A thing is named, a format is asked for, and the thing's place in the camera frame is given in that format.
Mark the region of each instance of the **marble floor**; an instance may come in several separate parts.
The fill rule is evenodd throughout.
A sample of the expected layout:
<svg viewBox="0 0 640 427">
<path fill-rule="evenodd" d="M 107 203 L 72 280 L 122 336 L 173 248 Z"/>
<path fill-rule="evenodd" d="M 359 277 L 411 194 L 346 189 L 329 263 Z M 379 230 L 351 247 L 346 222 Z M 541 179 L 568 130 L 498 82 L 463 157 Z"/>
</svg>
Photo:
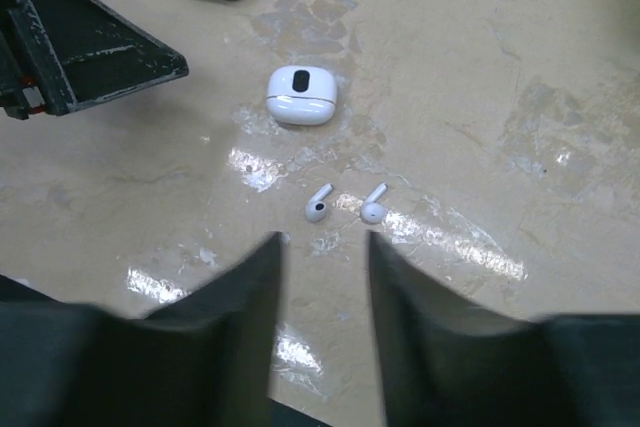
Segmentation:
<svg viewBox="0 0 640 427">
<path fill-rule="evenodd" d="M 64 118 L 0 116 L 0 271 L 135 316 L 288 232 L 273 395 L 381 425 L 362 199 L 501 312 L 640 310 L 640 0 L 102 0 L 191 74 Z M 272 71 L 339 81 L 283 128 Z M 329 216 L 303 217 L 324 183 Z"/>
</svg>

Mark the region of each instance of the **earbud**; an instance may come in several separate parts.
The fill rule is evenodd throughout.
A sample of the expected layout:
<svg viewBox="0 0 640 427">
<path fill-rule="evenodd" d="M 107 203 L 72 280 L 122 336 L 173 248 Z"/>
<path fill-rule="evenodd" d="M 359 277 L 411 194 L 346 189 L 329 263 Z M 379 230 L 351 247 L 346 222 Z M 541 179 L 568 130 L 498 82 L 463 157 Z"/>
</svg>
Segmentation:
<svg viewBox="0 0 640 427">
<path fill-rule="evenodd" d="M 387 191 L 387 184 L 380 184 L 371 195 L 364 199 L 360 208 L 360 218 L 367 224 L 379 224 L 387 216 L 387 209 L 378 204 L 378 200 Z"/>
<path fill-rule="evenodd" d="M 326 184 L 315 193 L 311 200 L 304 208 L 304 216 L 309 222 L 320 222 L 329 213 L 327 205 L 323 202 L 325 197 L 331 193 L 333 185 Z"/>
</svg>

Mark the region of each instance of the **floor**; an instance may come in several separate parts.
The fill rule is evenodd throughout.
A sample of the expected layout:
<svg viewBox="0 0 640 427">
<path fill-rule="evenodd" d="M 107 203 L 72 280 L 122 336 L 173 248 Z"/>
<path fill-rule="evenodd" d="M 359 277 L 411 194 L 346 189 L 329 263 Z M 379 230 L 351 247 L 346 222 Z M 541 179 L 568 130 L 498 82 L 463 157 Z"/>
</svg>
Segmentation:
<svg viewBox="0 0 640 427">
<path fill-rule="evenodd" d="M 3 273 L 135 316 L 288 232 L 274 396 L 343 427 L 382 422 L 358 218 L 381 182 L 378 229 L 479 302 L 640 310 L 640 0 L 103 1 L 191 75 L 0 116 Z M 292 63 L 336 74 L 329 124 L 267 115 Z"/>
</svg>

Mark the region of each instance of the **white earbud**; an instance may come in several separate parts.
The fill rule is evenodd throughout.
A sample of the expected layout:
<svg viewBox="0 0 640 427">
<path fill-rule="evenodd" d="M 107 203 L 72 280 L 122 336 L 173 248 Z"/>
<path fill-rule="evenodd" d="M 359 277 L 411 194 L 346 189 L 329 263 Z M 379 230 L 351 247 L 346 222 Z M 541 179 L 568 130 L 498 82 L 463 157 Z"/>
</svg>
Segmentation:
<svg viewBox="0 0 640 427">
<path fill-rule="evenodd" d="M 378 200 L 387 191 L 387 184 L 380 184 L 371 195 L 364 199 L 360 208 L 360 218 L 367 224 L 379 224 L 387 215 L 387 209 L 378 204 Z"/>
<path fill-rule="evenodd" d="M 304 208 L 304 216 L 309 222 L 320 222 L 329 213 L 327 205 L 323 202 L 325 197 L 331 193 L 333 185 L 326 184 L 315 193 L 311 200 Z"/>
</svg>

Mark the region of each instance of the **black metal bracket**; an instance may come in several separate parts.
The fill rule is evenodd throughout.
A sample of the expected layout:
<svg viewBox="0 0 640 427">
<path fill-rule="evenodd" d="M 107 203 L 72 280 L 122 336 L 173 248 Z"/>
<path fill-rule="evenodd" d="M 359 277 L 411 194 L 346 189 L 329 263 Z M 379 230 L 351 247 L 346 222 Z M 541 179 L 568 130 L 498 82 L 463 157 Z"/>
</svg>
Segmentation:
<svg viewBox="0 0 640 427">
<path fill-rule="evenodd" d="M 189 73 L 98 0 L 0 0 L 0 107 L 66 115 Z"/>
<path fill-rule="evenodd" d="M 0 425 L 324 426 L 268 397 L 283 244 L 127 320 L 0 276 Z M 369 237 L 390 427 L 640 424 L 640 318 L 501 316 Z"/>
</svg>

